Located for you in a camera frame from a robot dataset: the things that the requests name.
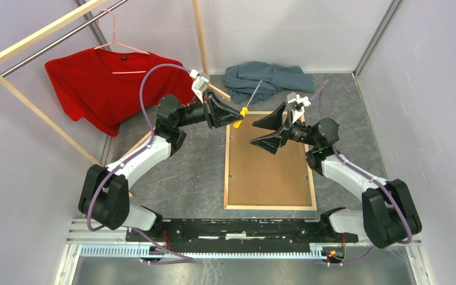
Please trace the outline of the yellow handled screwdriver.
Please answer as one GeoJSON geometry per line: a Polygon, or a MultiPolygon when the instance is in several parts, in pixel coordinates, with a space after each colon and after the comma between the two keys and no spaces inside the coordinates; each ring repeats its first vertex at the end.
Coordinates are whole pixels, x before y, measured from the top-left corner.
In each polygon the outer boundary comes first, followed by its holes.
{"type": "Polygon", "coordinates": [[[259,80],[259,81],[258,81],[258,84],[256,85],[256,87],[255,87],[253,93],[251,94],[251,96],[250,96],[250,98],[249,98],[247,104],[245,105],[245,107],[241,108],[241,110],[240,110],[240,115],[242,116],[242,119],[239,120],[239,121],[236,121],[236,122],[233,124],[233,127],[234,127],[234,128],[237,129],[237,128],[240,127],[240,125],[241,125],[241,123],[242,123],[242,121],[243,121],[245,115],[247,114],[247,112],[248,112],[248,110],[249,110],[248,107],[249,107],[249,105],[250,105],[252,99],[253,99],[254,96],[256,95],[258,89],[260,88],[262,82],[263,82],[263,80],[259,80]]]}

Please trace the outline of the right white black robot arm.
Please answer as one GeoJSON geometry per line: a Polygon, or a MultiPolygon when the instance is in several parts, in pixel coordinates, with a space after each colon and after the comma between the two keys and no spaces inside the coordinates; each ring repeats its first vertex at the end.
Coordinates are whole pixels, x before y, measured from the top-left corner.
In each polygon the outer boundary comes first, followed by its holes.
{"type": "Polygon", "coordinates": [[[299,122],[286,104],[253,122],[269,134],[251,140],[251,144],[271,154],[288,141],[307,144],[305,153],[310,169],[328,178],[353,194],[361,210],[335,208],[321,215],[319,235],[326,242],[335,242],[343,233],[366,237],[375,247],[384,249],[395,243],[408,244],[422,231],[422,222],[407,184],[401,179],[380,178],[356,166],[341,154],[335,143],[339,140],[339,124],[322,118],[314,125],[299,122]]]}

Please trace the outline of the blue picture frame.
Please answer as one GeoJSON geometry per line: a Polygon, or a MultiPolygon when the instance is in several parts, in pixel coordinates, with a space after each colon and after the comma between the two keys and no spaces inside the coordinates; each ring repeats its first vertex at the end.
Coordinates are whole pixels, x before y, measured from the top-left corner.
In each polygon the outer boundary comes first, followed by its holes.
{"type": "Polygon", "coordinates": [[[316,211],[308,145],[288,142],[277,154],[250,144],[268,134],[252,123],[267,111],[249,111],[240,127],[226,128],[223,207],[227,210],[316,211]]]}

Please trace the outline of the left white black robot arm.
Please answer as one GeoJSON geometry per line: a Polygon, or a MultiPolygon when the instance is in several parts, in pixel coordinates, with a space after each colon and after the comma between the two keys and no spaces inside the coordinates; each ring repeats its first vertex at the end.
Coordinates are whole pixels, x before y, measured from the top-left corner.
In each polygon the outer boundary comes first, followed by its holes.
{"type": "Polygon", "coordinates": [[[243,119],[242,114],[208,91],[203,102],[182,104],[174,95],[164,96],[158,104],[153,134],[127,156],[107,166],[92,165],[87,171],[78,210],[108,229],[140,229],[149,242],[159,240],[163,226],[160,215],[129,200],[133,184],[155,165],[174,155],[182,146],[183,126],[206,122],[219,128],[243,119]]]}

